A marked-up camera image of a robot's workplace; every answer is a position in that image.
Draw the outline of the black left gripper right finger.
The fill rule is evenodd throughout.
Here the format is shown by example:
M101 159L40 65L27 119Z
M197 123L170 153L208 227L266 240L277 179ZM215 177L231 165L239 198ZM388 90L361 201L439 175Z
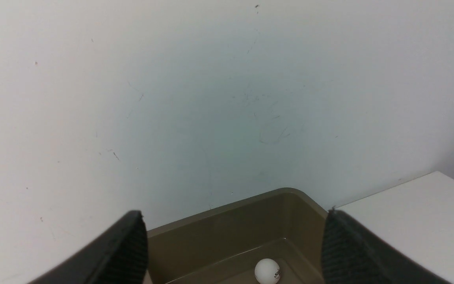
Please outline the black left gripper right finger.
M326 284L446 284L342 210L331 209L321 246Z

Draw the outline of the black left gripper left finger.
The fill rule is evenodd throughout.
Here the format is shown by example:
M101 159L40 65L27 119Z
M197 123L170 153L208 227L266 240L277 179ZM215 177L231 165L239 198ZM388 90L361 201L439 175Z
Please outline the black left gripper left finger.
M141 211L117 222L32 284L142 284L149 266L148 238Z

